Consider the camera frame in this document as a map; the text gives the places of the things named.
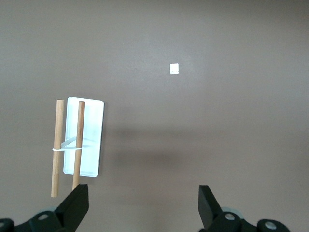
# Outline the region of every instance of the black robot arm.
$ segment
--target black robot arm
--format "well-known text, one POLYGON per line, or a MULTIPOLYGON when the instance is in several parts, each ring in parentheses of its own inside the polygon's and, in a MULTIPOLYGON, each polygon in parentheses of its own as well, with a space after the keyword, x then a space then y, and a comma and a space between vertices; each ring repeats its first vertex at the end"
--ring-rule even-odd
POLYGON ((88 185, 78 185, 55 211, 38 213, 18 226, 0 219, 0 232, 74 232, 88 209, 88 185))
POLYGON ((200 232, 290 232, 275 220, 263 219, 253 226, 235 213, 224 212, 208 186, 199 186, 198 211, 204 225, 200 232))

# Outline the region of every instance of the small white square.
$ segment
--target small white square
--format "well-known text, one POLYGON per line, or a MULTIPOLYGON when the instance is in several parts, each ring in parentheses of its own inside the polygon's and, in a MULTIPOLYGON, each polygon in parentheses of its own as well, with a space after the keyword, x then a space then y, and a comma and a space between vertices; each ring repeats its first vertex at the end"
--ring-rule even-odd
POLYGON ((179 74, 179 64, 170 64, 169 69, 171 75, 179 74))

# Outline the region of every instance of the white tray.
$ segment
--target white tray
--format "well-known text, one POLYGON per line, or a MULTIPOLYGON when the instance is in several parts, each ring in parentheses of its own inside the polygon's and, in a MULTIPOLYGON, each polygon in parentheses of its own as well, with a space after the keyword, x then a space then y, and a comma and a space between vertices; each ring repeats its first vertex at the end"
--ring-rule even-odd
MULTIPOLYGON (((104 102, 85 98, 68 98, 65 140, 76 137, 79 101, 85 102, 81 176, 97 177, 100 161, 104 102)), ((70 143, 76 146, 76 140, 70 143)), ((63 172, 73 175, 75 150, 65 150, 63 172)))

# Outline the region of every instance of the wooden dowel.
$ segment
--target wooden dowel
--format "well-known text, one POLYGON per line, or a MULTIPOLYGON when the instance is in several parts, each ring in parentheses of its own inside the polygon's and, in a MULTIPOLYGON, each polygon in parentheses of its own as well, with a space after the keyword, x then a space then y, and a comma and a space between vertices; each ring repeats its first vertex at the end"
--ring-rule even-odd
MULTIPOLYGON (((77 136, 76 136, 76 148, 83 146, 83 131, 84 131, 84 115, 85 115, 85 102, 80 101, 78 107, 78 122, 77 122, 77 136)), ((79 174, 81 170, 82 150, 75 151, 75 163, 73 174, 73 186, 72 190, 79 185, 79 174)))
MULTIPOLYGON (((55 139, 54 149, 61 148, 62 125, 63 125, 64 100, 57 100, 56 104, 56 122, 55 122, 55 139)), ((53 157, 53 175, 52 175, 52 197, 58 196, 59 190, 59 163, 60 151, 54 151, 53 157)))

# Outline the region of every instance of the white plastic holder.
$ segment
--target white plastic holder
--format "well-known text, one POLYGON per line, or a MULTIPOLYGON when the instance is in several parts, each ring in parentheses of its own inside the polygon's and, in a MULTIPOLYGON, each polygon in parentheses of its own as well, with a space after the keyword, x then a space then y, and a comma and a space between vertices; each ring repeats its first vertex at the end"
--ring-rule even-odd
POLYGON ((80 176, 97 177, 99 171, 100 149, 104 102, 94 99, 69 97, 65 141, 59 151, 64 151, 63 172, 73 175, 75 151, 82 150, 80 176), (79 101, 85 102, 84 134, 82 148, 76 148, 76 131, 79 101))

